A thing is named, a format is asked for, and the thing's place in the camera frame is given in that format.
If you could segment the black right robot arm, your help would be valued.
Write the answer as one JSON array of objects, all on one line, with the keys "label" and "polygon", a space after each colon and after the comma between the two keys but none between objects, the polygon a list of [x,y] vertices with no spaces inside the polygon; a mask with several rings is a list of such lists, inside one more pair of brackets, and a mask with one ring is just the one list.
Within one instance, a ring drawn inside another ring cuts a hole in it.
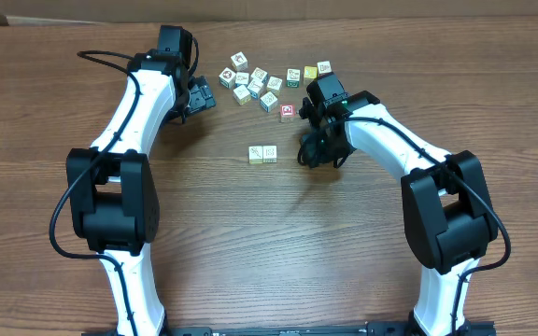
[{"label": "black right robot arm", "polygon": [[422,266],[403,334],[495,334],[493,323],[463,313],[471,277],[500,230],[479,159],[422,140],[370,92],[346,92],[334,73],[309,82],[306,92],[299,115],[312,131],[301,139],[300,164],[339,168],[360,150],[400,183],[405,239]]}]

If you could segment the yellow top picture block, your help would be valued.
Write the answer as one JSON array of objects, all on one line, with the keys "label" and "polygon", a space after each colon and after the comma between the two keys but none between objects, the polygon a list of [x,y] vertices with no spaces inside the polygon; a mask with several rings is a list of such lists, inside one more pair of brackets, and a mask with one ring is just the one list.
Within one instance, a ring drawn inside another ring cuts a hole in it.
[{"label": "yellow top picture block", "polygon": [[264,163],[276,163],[277,162],[277,147],[276,146],[263,146],[262,147],[262,159]]}]

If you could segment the plain wooden picture block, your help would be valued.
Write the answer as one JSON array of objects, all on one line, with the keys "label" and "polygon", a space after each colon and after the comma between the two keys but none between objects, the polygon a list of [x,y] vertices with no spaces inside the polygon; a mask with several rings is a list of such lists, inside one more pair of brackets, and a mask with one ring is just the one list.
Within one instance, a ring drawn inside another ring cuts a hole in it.
[{"label": "plain wooden picture block", "polygon": [[263,147],[251,146],[248,148],[248,161],[250,164],[263,163]]}]

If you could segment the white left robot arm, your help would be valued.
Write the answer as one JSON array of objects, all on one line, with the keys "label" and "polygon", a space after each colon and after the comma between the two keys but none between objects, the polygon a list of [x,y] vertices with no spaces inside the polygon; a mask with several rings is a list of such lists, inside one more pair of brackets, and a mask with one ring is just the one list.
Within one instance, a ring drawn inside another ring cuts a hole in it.
[{"label": "white left robot arm", "polygon": [[149,153],[167,122],[215,106],[208,82],[194,74],[198,59],[189,31],[162,26],[156,48],[128,57],[120,69],[125,93],[104,131],[66,159],[68,188],[51,217],[68,203],[74,232],[90,250],[85,259],[104,267],[118,314],[113,335],[170,332],[152,268],[161,212]]}]

